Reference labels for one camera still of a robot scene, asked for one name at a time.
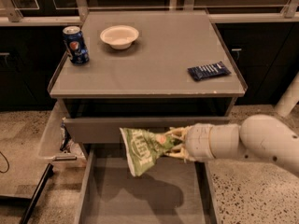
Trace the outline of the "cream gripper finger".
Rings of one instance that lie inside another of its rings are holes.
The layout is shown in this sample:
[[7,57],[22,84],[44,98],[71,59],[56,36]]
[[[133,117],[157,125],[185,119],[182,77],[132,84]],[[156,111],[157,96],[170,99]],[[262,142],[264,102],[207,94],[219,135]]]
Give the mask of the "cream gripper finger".
[[166,134],[171,135],[177,139],[184,139],[190,128],[190,126],[177,128],[171,127],[170,130],[166,132]]
[[165,155],[171,158],[181,159],[184,161],[189,160],[189,153],[184,148],[180,150],[170,150],[169,152],[166,152]]

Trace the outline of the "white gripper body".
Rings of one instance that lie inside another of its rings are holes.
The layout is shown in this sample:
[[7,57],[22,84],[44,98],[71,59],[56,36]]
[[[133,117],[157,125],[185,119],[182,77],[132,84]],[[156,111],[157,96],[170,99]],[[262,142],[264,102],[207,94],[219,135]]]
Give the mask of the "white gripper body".
[[212,128],[211,124],[198,123],[187,132],[186,150],[195,161],[205,162],[214,159],[209,141]]

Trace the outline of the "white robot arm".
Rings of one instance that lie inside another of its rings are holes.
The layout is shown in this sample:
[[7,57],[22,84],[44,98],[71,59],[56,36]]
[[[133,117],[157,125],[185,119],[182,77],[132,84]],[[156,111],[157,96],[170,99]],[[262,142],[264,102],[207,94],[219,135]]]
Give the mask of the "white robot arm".
[[265,161],[299,176],[299,136],[280,120],[254,115],[240,125],[197,123],[168,153],[185,161]]

